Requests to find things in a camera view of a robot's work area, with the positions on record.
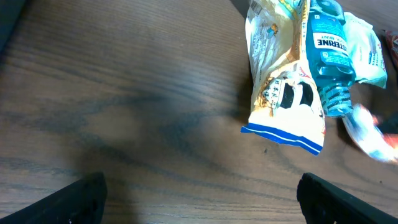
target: cartoon graphic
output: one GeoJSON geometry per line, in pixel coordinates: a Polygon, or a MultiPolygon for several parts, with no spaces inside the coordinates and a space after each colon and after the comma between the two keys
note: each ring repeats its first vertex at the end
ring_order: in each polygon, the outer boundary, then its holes
{"type": "Polygon", "coordinates": [[[285,116],[296,110],[306,111],[313,118],[323,119],[323,109],[315,97],[317,88],[298,76],[300,71],[284,71],[277,78],[269,78],[259,95],[259,106],[270,108],[269,116],[285,116]]]}
{"type": "Polygon", "coordinates": [[[273,25],[271,26],[271,28],[269,28],[269,29],[267,30],[267,33],[268,33],[267,38],[268,38],[268,39],[271,39],[272,36],[276,37],[276,34],[278,33],[278,31],[279,31],[278,26],[277,26],[276,24],[273,24],[273,25]]]}

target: table surface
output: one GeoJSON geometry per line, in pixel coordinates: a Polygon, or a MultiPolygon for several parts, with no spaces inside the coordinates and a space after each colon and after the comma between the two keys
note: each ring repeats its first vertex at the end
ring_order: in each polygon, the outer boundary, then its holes
{"type": "MultiPolygon", "coordinates": [[[[374,30],[398,1],[341,0],[374,30]]],[[[241,134],[251,77],[244,0],[34,0],[0,64],[0,217],[103,171],[103,223],[304,222],[304,172],[398,217],[398,167],[327,119],[322,153],[241,134]]],[[[398,110],[355,84],[354,102],[398,110]]]]}

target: listerine bottle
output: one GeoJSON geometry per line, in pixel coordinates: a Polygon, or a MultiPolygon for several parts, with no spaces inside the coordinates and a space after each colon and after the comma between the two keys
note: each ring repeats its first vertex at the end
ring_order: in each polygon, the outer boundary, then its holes
{"type": "Polygon", "coordinates": [[[311,0],[308,16],[307,58],[323,110],[331,117],[349,113],[349,87],[355,82],[347,54],[343,8],[334,0],[311,0]]]}

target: snack bag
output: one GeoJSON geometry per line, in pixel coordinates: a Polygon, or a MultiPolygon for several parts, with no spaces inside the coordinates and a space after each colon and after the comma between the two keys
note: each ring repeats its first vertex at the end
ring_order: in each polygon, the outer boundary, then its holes
{"type": "Polygon", "coordinates": [[[347,53],[354,64],[356,81],[386,88],[386,65],[381,43],[373,31],[373,26],[350,12],[345,12],[344,17],[347,53]]]}
{"type": "Polygon", "coordinates": [[[398,69],[398,32],[386,30],[386,41],[388,49],[390,49],[392,61],[398,69]]]}
{"type": "Polygon", "coordinates": [[[310,0],[252,0],[246,40],[253,77],[251,114],[242,133],[318,155],[325,115],[305,50],[310,0]]]}
{"type": "Polygon", "coordinates": [[[351,139],[368,156],[381,162],[398,164],[398,116],[382,124],[362,105],[343,118],[351,139]]]}

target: listerine label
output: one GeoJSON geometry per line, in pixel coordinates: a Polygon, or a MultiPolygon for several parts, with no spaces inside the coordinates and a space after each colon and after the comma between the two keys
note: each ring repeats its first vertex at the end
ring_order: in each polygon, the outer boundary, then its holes
{"type": "Polygon", "coordinates": [[[350,68],[351,59],[345,54],[339,52],[321,52],[321,60],[327,65],[350,68]]]}
{"type": "Polygon", "coordinates": [[[324,32],[313,33],[313,41],[318,49],[331,49],[347,54],[347,43],[345,39],[324,32]]]}
{"type": "Polygon", "coordinates": [[[343,26],[335,17],[324,14],[310,13],[312,19],[311,26],[313,32],[327,32],[345,39],[343,26]]]}

